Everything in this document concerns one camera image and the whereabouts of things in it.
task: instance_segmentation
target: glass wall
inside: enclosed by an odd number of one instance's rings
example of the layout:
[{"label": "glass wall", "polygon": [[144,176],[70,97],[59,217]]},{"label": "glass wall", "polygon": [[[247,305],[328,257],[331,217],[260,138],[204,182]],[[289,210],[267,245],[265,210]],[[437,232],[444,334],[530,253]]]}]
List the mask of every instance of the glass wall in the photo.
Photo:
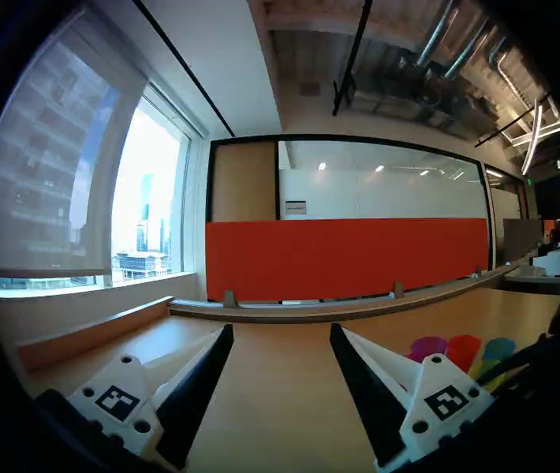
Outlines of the glass wall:
[{"label": "glass wall", "polygon": [[282,219],[487,218],[474,162],[342,141],[280,148]]}]

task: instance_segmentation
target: desk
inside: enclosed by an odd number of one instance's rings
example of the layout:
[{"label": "desk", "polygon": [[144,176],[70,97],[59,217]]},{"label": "desk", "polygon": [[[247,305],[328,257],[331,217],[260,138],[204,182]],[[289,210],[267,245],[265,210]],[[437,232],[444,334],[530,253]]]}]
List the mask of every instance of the desk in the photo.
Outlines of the desk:
[{"label": "desk", "polygon": [[[517,349],[546,330],[560,296],[473,289],[441,302],[343,322],[399,353],[419,337],[509,337]],[[146,362],[221,326],[168,317],[26,381],[34,396],[72,392],[113,356]],[[356,471],[374,453],[328,342],[330,323],[234,324],[234,346],[189,454],[190,473]]]}]

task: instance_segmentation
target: skyscraper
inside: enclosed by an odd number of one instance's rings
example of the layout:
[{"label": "skyscraper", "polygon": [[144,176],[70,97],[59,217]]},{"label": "skyscraper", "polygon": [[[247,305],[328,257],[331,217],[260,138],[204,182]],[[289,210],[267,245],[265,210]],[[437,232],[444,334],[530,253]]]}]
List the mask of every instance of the skyscraper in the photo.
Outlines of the skyscraper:
[{"label": "skyscraper", "polygon": [[148,217],[151,211],[151,184],[153,174],[142,176],[140,185],[140,221],[136,227],[136,250],[148,251]]},{"label": "skyscraper", "polygon": [[153,183],[153,174],[142,176],[142,184],[140,187],[140,220],[148,220],[148,213],[151,205],[151,185]]},{"label": "skyscraper", "polygon": [[137,237],[137,251],[147,251],[148,250],[148,238],[147,238],[147,223],[146,220],[138,222],[136,229]]}]

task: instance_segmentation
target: wooden ledge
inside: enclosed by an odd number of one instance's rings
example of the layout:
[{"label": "wooden ledge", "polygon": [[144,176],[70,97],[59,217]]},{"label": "wooden ledge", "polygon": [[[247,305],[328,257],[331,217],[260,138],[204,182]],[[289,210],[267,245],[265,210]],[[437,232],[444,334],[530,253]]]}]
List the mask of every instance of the wooden ledge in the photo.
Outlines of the wooden ledge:
[{"label": "wooden ledge", "polygon": [[49,367],[122,337],[168,315],[172,296],[157,299],[104,320],[74,327],[63,333],[17,344],[17,354],[27,371]]}]

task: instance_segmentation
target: sky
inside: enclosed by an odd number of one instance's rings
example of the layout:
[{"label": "sky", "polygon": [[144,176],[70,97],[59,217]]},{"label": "sky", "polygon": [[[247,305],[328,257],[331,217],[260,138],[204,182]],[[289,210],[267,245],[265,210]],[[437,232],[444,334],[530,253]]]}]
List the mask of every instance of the sky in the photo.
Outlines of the sky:
[{"label": "sky", "polygon": [[111,252],[136,250],[140,193],[144,176],[152,174],[149,203],[149,248],[159,248],[161,218],[170,219],[179,140],[148,114],[136,108],[122,150],[111,219]]}]

